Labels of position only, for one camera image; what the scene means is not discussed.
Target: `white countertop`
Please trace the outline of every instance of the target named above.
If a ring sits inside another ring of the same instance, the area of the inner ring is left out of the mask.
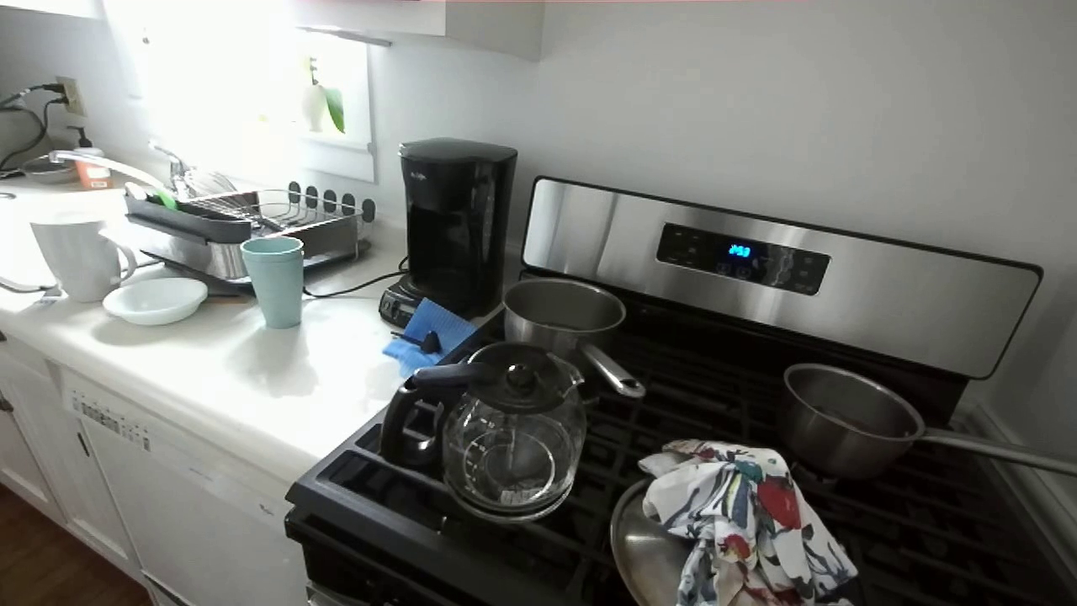
[[[29,216],[101,212],[122,220],[122,191],[26,191],[0,199],[0,277],[53,283]],[[316,273],[309,290],[354,288],[391,273],[404,237],[373,230],[370,256]],[[99,302],[48,300],[0,290],[0,329],[48,359],[142,403],[272,478],[296,483],[328,455],[404,380],[382,357],[391,326],[370,290],[307,300],[299,329],[266,329],[253,292],[211,292],[173,326],[131,326]]]

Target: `light blue mug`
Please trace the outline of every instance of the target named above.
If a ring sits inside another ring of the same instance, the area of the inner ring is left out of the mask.
[[[266,326],[303,322],[303,238],[266,237],[240,246]]]

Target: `black stovetop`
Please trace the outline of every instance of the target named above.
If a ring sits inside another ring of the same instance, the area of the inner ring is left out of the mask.
[[[916,391],[925,417],[946,417],[961,391],[958,378],[935,369],[804,340],[772,343],[772,332],[738,322],[701,329],[681,310],[649,308],[634,310],[612,353],[649,394],[624,400],[597,386],[579,478],[554,517],[528,527],[470,519],[437,478],[380,463],[380,421],[294,486],[294,517],[336,529],[339,543],[370,543],[447,603],[628,603],[606,531],[615,497],[643,483],[636,463],[672,437],[782,451],[785,364],[867,366]],[[793,478],[860,568],[842,591],[852,603],[1034,606],[1062,597],[969,455],[916,444],[870,483],[836,486],[796,464]]]

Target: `white plate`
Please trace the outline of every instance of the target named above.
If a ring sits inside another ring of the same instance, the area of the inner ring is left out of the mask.
[[[124,322],[178,322],[192,317],[204,300],[204,283],[199,281],[139,281],[111,290],[105,310]]]

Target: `coffee maker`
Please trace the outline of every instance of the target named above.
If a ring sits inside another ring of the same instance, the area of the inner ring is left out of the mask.
[[[408,142],[408,270],[380,298],[380,317],[404,326],[427,298],[456,317],[498,308],[514,150],[483,142]]]

